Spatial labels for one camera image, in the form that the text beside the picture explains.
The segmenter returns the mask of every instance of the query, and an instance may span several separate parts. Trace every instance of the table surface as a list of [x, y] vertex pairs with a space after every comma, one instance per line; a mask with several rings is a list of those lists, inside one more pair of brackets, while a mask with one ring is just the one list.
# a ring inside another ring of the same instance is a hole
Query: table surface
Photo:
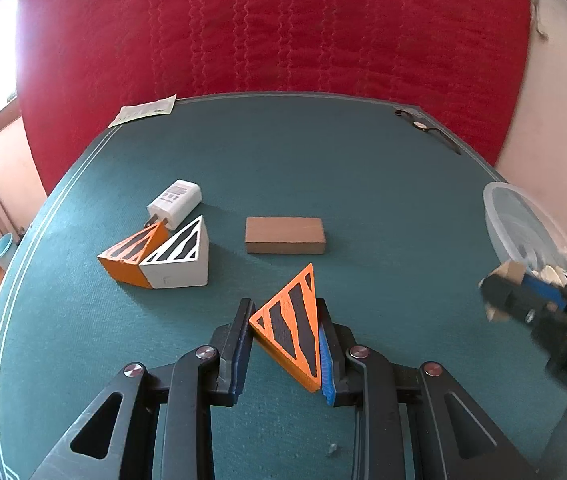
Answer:
[[[173, 362], [229, 322], [240, 298], [263, 303], [309, 262], [335, 322], [391, 361], [442, 362], [538, 460], [567, 393], [523, 327], [486, 322], [477, 282], [499, 264], [482, 197], [493, 176], [394, 110], [229, 94], [98, 137], [46, 201], [0, 292], [1, 478], [28, 478], [122, 365]], [[209, 285], [114, 282], [96, 255], [139, 230], [177, 178], [202, 188], [186, 221], [206, 220]], [[326, 253], [246, 254], [247, 216], [320, 217]], [[353, 409], [327, 407], [259, 346], [240, 402], [212, 417], [218, 478], [350, 476]]]

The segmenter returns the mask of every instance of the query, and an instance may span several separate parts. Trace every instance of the brown rectangular block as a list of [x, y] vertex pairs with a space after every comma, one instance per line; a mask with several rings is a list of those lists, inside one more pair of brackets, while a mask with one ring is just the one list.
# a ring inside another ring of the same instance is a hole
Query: brown rectangular block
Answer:
[[246, 252], [253, 254], [323, 254], [326, 235], [321, 218], [249, 216]]

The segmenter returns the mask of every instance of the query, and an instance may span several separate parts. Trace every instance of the white triangular block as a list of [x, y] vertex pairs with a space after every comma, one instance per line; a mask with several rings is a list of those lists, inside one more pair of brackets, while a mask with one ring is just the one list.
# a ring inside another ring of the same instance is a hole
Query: white triangular block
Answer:
[[208, 283], [208, 232], [199, 216], [152, 251], [139, 268], [152, 288]]

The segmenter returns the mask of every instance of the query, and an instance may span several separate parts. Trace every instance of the red curtain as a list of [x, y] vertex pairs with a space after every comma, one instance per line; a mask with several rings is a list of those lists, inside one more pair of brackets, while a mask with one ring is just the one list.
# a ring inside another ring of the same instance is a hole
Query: red curtain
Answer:
[[417, 104], [494, 163], [529, 0], [19, 0], [17, 90], [48, 193], [122, 105], [235, 91]]

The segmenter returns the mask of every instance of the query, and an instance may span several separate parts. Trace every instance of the triangular block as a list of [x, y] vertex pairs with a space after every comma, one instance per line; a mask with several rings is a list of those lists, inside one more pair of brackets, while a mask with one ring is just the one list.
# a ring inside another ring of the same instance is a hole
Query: triangular block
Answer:
[[304, 388], [321, 387], [319, 323], [312, 264], [250, 317], [266, 351]]
[[208, 231], [199, 216], [149, 254], [139, 268], [152, 288], [208, 283]]
[[168, 240], [169, 236], [163, 223], [157, 222], [106, 249], [97, 258], [113, 280], [151, 288], [139, 269], [139, 262]]

